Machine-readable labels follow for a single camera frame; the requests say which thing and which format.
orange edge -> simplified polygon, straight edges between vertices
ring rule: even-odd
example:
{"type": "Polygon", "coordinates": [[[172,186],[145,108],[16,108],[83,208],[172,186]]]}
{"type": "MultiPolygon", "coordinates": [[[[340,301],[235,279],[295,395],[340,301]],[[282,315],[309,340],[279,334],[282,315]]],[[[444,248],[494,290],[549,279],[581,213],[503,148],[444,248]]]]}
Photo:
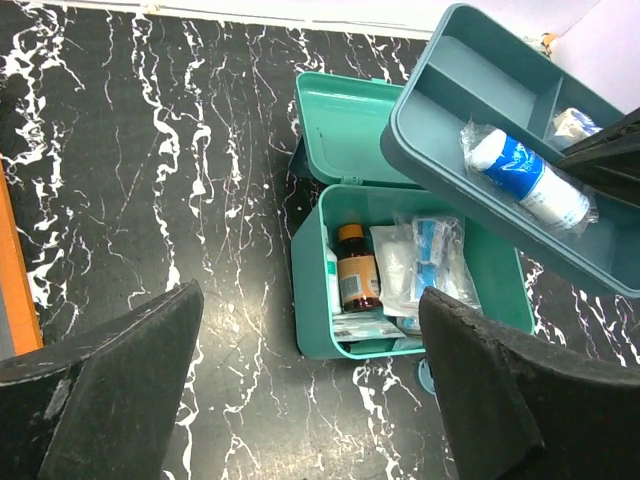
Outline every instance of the orange edge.
{"type": "Polygon", "coordinates": [[[0,175],[0,288],[16,355],[42,348],[24,257],[4,174],[0,175]]]}

storage container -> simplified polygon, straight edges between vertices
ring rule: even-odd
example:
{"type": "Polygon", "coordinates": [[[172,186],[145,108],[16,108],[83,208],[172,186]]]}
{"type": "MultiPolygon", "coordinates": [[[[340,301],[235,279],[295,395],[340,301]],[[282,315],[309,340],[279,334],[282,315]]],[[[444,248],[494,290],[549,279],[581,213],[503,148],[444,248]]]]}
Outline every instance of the storage container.
{"type": "MultiPolygon", "coordinates": [[[[326,244],[337,249],[338,228],[359,223],[393,225],[393,215],[457,214],[447,202],[420,189],[384,159],[379,139],[401,87],[321,73],[296,80],[302,139],[291,170],[332,184],[293,236],[291,263],[296,335],[303,354],[316,359],[366,359],[424,352],[392,352],[393,341],[365,341],[344,350],[333,334],[326,274],[326,244]]],[[[484,313],[532,332],[533,315],[512,245],[479,224],[465,221],[465,257],[484,313]]]]}
{"type": "Polygon", "coordinates": [[[559,237],[505,192],[465,171],[460,130],[494,125],[550,163],[554,113],[576,107],[606,127],[622,113],[480,11],[450,7],[393,107],[380,139],[398,171],[593,294],[640,297],[640,210],[596,195],[597,224],[559,237]]]}

